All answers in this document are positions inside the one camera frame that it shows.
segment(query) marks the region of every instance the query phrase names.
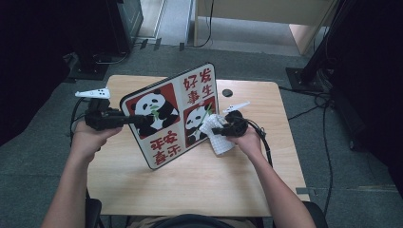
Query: black cable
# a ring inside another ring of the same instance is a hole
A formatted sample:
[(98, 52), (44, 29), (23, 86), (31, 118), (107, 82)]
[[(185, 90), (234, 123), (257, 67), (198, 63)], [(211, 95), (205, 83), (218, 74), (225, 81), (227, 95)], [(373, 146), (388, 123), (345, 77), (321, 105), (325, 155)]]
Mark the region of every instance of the black cable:
[[(284, 87), (279, 86), (279, 88), (287, 90), (287, 91), (295, 92), (294, 90), (287, 89), (287, 88), (284, 88)], [(303, 114), (306, 114), (306, 113), (308, 113), (308, 112), (310, 112), (310, 111), (312, 111), (312, 110), (314, 110), (314, 109), (316, 109), (318, 107), (323, 108), (322, 133), (323, 133), (323, 141), (324, 141), (324, 145), (325, 145), (325, 152), (326, 152), (327, 162), (328, 162), (328, 165), (329, 165), (329, 190), (328, 190), (328, 195), (326, 197), (325, 207), (324, 207), (324, 210), (323, 210), (324, 216), (326, 217), (327, 210), (328, 210), (328, 207), (329, 207), (330, 198), (332, 196), (332, 189), (333, 189), (333, 167), (332, 167), (332, 161), (330, 159), (329, 147), (328, 147), (327, 137), (326, 137), (326, 110), (329, 107), (331, 98), (330, 98), (329, 93), (323, 93), (323, 92), (315, 94), (314, 96), (315, 96), (314, 101), (315, 101), (315, 105), (316, 105), (315, 107), (313, 107), (313, 108), (311, 108), (311, 109), (309, 109), (307, 111), (301, 112), (301, 113), (297, 114), (296, 116), (289, 118), (288, 120), (289, 121), (293, 120), (293, 119), (295, 119), (295, 118), (297, 118), (297, 117), (299, 117), (299, 116), (301, 116)], [(317, 101), (317, 99), (319, 99), (319, 98), (323, 99), (325, 102), (323, 104), (319, 104), (318, 101)]]
[(85, 117), (86, 114), (81, 114), (79, 117), (77, 117), (76, 119), (74, 119), (74, 122), (80, 120), (81, 118)]
[(95, 63), (96, 64), (98, 64), (98, 65), (115, 65), (115, 64), (119, 64), (121, 61), (123, 61), (126, 57), (127, 57), (127, 52), (125, 53), (125, 56), (122, 58), (122, 59), (120, 59), (120, 60), (118, 60), (118, 61), (115, 61), (115, 62), (97, 62), (97, 61), (95, 61)]
[(234, 117), (234, 118), (242, 120), (242, 121), (245, 121), (246, 123), (248, 123), (249, 125), (251, 125), (255, 129), (256, 133), (258, 133), (261, 141), (263, 142), (264, 149), (266, 150), (267, 161), (273, 167), (272, 153), (271, 153), (271, 150), (270, 150), (269, 143), (267, 143), (267, 141), (266, 141), (266, 132), (264, 132), (264, 128), (259, 127), (257, 123), (255, 123), (255, 122), (253, 122), (251, 120), (244, 119), (242, 117)]
[(317, 70), (317, 74), (319, 76), (319, 78), (321, 79), (322, 83), (328, 88), (331, 89), (333, 87), (333, 85), (330, 83), (329, 81), (329, 74), (330, 72), (328, 71), (328, 69), (325, 68), (320, 68)]
[(70, 144), (72, 144), (73, 136), (74, 136), (74, 132), (72, 131), (71, 128), (73, 127), (73, 124), (76, 121), (75, 116), (76, 116), (76, 113), (77, 113), (77, 109), (78, 109), (78, 106), (80, 105), (80, 103), (83, 101), (83, 99), (84, 98), (82, 97), (77, 101), (76, 105), (73, 108), (73, 112), (71, 113), (71, 119), (70, 119)]
[(204, 42), (204, 44), (202, 44), (200, 46), (193, 46), (193, 48), (202, 48), (210, 41), (210, 39), (211, 39), (211, 20), (213, 18), (213, 8), (214, 8), (214, 0), (211, 2), (210, 22), (209, 22), (210, 28), (209, 28), (209, 32), (208, 32), (209, 34), (208, 34), (207, 40)]
[(281, 90), (294, 92), (294, 93), (298, 93), (298, 94), (303, 94), (303, 95), (308, 95), (308, 96), (312, 96), (312, 97), (315, 97), (317, 95), (317, 93), (305, 92), (305, 91), (296, 91), (296, 90), (293, 90), (291, 88), (286, 88), (286, 87), (283, 87), (283, 86), (279, 86), (278, 88), (281, 89)]
[[(206, 1), (204, 1), (204, 9), (207, 11)], [(207, 25), (209, 32), (213, 32), (213, 31), (211, 30), (211, 29), (212, 29), (211, 23), (210, 23), (210, 25), (208, 24), (208, 19), (207, 19), (207, 17), (205, 17), (205, 24)], [(211, 41), (210, 47), (212, 47), (212, 46), (214, 45), (214, 40), (213, 40), (213, 39), (210, 39), (210, 41)]]
[(295, 115), (295, 116), (293, 116), (293, 117), (288, 118), (288, 121), (291, 121), (291, 120), (293, 120), (293, 119), (295, 119), (295, 118), (298, 118), (298, 117), (300, 117), (300, 116), (302, 116), (302, 115), (304, 115), (304, 114), (307, 114), (307, 113), (309, 113), (309, 112), (311, 112), (311, 111), (313, 111), (313, 110), (317, 109), (318, 107), (319, 107), (319, 106), (318, 106), (318, 105), (316, 105), (315, 107), (310, 108), (310, 109), (308, 109), (307, 111), (304, 111), (304, 112), (298, 113), (297, 115)]
[(323, 210), (323, 214), (325, 215), (325, 217), (326, 217), (327, 210), (328, 210), (328, 207), (329, 207), (329, 202), (330, 202), (330, 198), (332, 196), (332, 188), (333, 188), (333, 167), (332, 167), (332, 161), (330, 160), (329, 148), (328, 148), (328, 144), (327, 144), (326, 124), (325, 124), (326, 123), (326, 109), (328, 108), (328, 106), (329, 106), (329, 103), (327, 103), (323, 108), (323, 122), (322, 122), (322, 125), (323, 125), (323, 127), (322, 127), (322, 129), (323, 129), (323, 141), (324, 141), (324, 144), (325, 144), (326, 157), (327, 157), (327, 161), (328, 161), (328, 164), (329, 164), (329, 176), (330, 176), (328, 195), (326, 197), (325, 207), (324, 207), (324, 210)]
[(108, 216), (109, 228), (112, 228), (112, 216)]

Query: wooden table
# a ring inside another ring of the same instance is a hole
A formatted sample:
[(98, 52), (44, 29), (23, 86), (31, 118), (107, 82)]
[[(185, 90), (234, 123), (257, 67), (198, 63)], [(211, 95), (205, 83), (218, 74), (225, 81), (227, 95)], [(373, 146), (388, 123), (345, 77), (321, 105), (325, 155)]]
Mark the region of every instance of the wooden table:
[[(111, 107), (124, 95), (161, 77), (111, 76)], [(306, 187), (284, 106), (275, 83), (217, 80), (220, 111), (246, 101), (240, 111), (264, 127), (275, 170), (288, 186)], [(234, 92), (225, 98), (221, 92)], [(88, 190), (103, 204), (103, 215), (269, 217), (270, 210), (255, 169), (237, 148), (218, 157), (209, 140), (152, 171), (129, 127), (110, 138), (88, 170)], [(298, 195), (309, 200), (308, 195)]]

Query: person's right hand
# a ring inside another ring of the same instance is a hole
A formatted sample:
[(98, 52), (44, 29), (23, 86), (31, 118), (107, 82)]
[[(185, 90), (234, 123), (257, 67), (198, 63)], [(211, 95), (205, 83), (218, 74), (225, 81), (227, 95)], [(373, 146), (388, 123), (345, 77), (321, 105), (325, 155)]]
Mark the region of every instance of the person's right hand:
[(248, 126), (246, 132), (241, 137), (227, 137), (227, 141), (237, 144), (249, 159), (256, 156), (263, 156), (261, 153), (260, 137), (256, 130)]
[(78, 122), (74, 131), (70, 156), (78, 161), (90, 163), (95, 156), (95, 152), (106, 143), (106, 140), (118, 134), (121, 127), (96, 131), (87, 126), (85, 122)]

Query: panda illustration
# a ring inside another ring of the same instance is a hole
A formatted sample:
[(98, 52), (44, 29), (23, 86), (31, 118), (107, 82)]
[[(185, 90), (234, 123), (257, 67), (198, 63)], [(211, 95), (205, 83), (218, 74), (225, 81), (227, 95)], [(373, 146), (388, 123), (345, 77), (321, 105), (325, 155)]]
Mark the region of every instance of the panda illustration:
[(136, 115), (145, 115), (144, 123), (135, 126), (140, 136), (153, 135), (162, 128), (169, 127), (179, 118), (178, 109), (165, 99), (159, 89), (144, 95), (136, 104), (131, 105)]
[(207, 120), (211, 115), (211, 110), (208, 109), (209, 106), (210, 105), (198, 106), (189, 112), (185, 123), (187, 144), (193, 144), (207, 137), (206, 134), (199, 130), (199, 127), (201, 127), (204, 120)]

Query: panda poster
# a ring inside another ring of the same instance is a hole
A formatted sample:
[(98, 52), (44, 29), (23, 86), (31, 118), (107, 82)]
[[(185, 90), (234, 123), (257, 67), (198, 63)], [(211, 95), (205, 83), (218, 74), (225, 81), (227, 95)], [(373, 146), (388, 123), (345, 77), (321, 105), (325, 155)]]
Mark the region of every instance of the panda poster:
[(218, 105), (215, 70), (209, 63), (121, 99), (126, 116), (144, 116), (142, 123), (129, 126), (151, 169), (160, 168), (206, 140), (199, 127), (218, 112)]

